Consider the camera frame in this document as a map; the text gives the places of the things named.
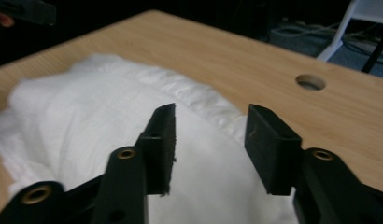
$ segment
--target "cable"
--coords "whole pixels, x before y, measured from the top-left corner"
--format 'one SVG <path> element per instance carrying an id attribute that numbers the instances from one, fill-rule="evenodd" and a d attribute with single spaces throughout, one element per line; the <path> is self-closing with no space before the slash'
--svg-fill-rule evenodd
<path id="1" fill-rule="evenodd" d="M 271 29 L 271 32 L 275 35 L 279 35 L 282 37 L 288 37 L 288 38 L 295 38 L 295 37 L 300 37 L 304 35 L 311 35 L 311 34 L 319 34 L 323 31 L 331 31 L 332 28 L 338 26 L 340 22 L 337 22 L 335 24 L 326 26 L 326 27 L 321 27 L 315 30 L 309 30 L 303 27 L 299 26 L 294 26 L 294 25 L 289 25 L 289 26 L 283 26 L 283 27 L 278 27 L 278 28 L 273 28 Z"/>
<path id="2" fill-rule="evenodd" d="M 295 25 L 288 25 L 283 27 L 277 27 L 273 28 L 271 32 L 275 35 L 281 36 L 281 37 L 288 37 L 288 38 L 295 38 L 300 37 L 304 35 L 335 35 L 337 32 L 337 29 L 333 29 L 334 27 L 338 26 L 340 22 L 334 23 L 332 25 L 326 26 L 326 27 L 320 27 L 318 29 L 311 29 L 311 26 L 295 26 Z M 352 34 L 344 34 L 343 37 L 362 37 L 366 38 L 366 35 L 364 35 L 366 32 L 374 29 L 377 27 L 377 24 L 374 23 L 373 25 L 369 26 L 368 28 L 361 30 L 359 32 L 355 32 Z"/>

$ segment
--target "wooden table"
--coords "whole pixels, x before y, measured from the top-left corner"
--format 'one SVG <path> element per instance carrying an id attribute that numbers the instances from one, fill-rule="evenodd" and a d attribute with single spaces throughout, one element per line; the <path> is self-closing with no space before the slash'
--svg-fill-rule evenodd
<path id="1" fill-rule="evenodd" d="M 304 138 L 304 148 L 333 151 L 363 183 L 383 190 L 383 79 L 158 11 L 0 67 L 0 109 L 21 77 L 61 73 L 96 52 L 177 70 L 244 113 L 248 104 L 267 106 Z M 326 87 L 301 88 L 301 74 L 322 78 Z M 0 164 L 0 209 L 8 184 Z"/>

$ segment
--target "white cloth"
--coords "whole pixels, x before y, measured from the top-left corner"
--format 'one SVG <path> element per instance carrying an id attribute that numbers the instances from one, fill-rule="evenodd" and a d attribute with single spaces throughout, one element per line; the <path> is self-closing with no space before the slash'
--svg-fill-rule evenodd
<path id="1" fill-rule="evenodd" d="M 170 103 L 177 162 L 170 195 L 149 196 L 149 223 L 296 223 L 291 198 L 266 195 L 243 148 L 245 116 L 207 85 L 115 55 L 12 92 L 0 155 L 14 190 L 48 179 L 71 189 L 100 175 L 110 152 L 133 146 L 154 109 Z"/>

